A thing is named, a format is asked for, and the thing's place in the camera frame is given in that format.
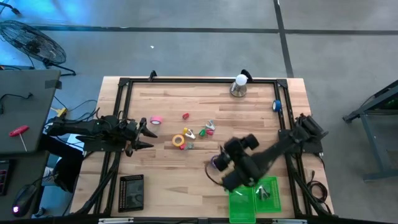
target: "red object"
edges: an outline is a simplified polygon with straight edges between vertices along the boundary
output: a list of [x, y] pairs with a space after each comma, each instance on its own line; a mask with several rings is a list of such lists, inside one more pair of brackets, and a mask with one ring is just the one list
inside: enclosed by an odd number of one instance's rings
[[207, 129], [207, 130], [206, 130], [206, 133], [207, 133], [208, 135], [213, 135], [213, 134], [214, 134], [214, 131], [211, 130], [211, 129]]
[[185, 146], [187, 146], [186, 144], [182, 144], [182, 146], [180, 146], [180, 150], [184, 150]]
[[17, 129], [15, 129], [15, 130], [13, 130], [13, 131], [11, 131], [10, 134], [9, 134], [9, 136], [10, 136], [10, 137], [17, 136], [17, 135], [19, 135], [19, 134], [24, 133], [24, 132], [27, 131], [28, 129], [29, 129], [29, 126], [28, 126], [28, 125], [23, 125], [23, 126], [17, 128]]
[[188, 119], [189, 118], [189, 113], [185, 113], [182, 115], [182, 119]]

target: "red screwdriver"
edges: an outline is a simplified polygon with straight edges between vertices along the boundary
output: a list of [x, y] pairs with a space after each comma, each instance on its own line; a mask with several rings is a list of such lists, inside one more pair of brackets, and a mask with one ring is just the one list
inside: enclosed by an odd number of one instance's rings
[[19, 137], [21, 137], [22, 143], [23, 143], [24, 148], [25, 148], [25, 152], [27, 152], [27, 150], [26, 150], [24, 139], [22, 138], [21, 134], [24, 133], [25, 131], [27, 131], [28, 129], [29, 129], [28, 125], [23, 125], [23, 126], [15, 129], [15, 130], [13, 130], [13, 131], [11, 131], [10, 134], [9, 134], [10, 137], [14, 137], [14, 136], [17, 136], [17, 135], [19, 135]]

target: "pink tape roll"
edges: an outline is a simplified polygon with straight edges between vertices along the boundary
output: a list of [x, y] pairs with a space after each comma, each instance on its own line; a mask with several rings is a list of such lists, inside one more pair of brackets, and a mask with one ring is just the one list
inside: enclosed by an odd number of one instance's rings
[[161, 116], [151, 116], [150, 123], [151, 124], [162, 124], [163, 118]]

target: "fan grille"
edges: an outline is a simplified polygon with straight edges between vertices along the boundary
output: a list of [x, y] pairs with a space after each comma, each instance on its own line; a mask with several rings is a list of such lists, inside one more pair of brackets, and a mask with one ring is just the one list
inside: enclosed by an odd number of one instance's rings
[[0, 34], [15, 48], [44, 63], [59, 65], [67, 59], [65, 51], [39, 30], [17, 21], [0, 22]]

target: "yellow tape roll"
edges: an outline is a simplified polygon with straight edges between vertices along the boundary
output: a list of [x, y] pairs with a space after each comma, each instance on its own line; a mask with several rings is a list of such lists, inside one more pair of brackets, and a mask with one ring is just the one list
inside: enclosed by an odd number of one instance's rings
[[[176, 142], [175, 142], [175, 141], [178, 140], [178, 139], [181, 139], [181, 142], [180, 142], [180, 143], [176, 143]], [[184, 137], [183, 137], [181, 134], [176, 134], [176, 135], [173, 137], [172, 142], [173, 142], [173, 145], [174, 145], [174, 146], [180, 147], [180, 146], [182, 146], [182, 145], [184, 144], [185, 140], [184, 140]]]

